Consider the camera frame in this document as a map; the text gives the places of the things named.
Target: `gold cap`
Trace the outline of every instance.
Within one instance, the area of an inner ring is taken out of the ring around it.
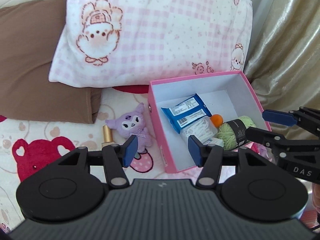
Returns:
[[[113,142],[112,130],[107,125],[104,125],[102,129],[104,142]]]

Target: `white heart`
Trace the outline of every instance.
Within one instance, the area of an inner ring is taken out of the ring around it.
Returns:
[[[67,154],[68,152],[70,152],[68,149],[66,149],[65,147],[63,147],[62,145],[58,146],[58,152],[60,153],[61,156]]]
[[[16,151],[17,155],[23,156],[24,155],[24,148],[22,146],[19,147],[19,149]]]

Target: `green yarn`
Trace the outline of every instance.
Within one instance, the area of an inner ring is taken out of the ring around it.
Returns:
[[[256,127],[250,117],[241,116],[241,117],[238,117],[237,119],[240,119],[244,123],[246,128],[251,126]],[[223,140],[224,142],[223,148],[226,151],[233,150],[237,147],[235,133],[231,129],[230,125],[228,125],[226,122],[219,127],[219,132],[216,134],[215,137]]]

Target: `brown pillow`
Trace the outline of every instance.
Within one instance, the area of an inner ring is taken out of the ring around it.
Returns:
[[[0,9],[0,115],[30,121],[93,123],[101,89],[48,81],[66,0]]]

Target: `satin curtain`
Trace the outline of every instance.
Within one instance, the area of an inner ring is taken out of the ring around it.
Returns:
[[[244,73],[264,109],[320,109],[320,0],[274,0]],[[315,138],[271,124],[287,139]]]

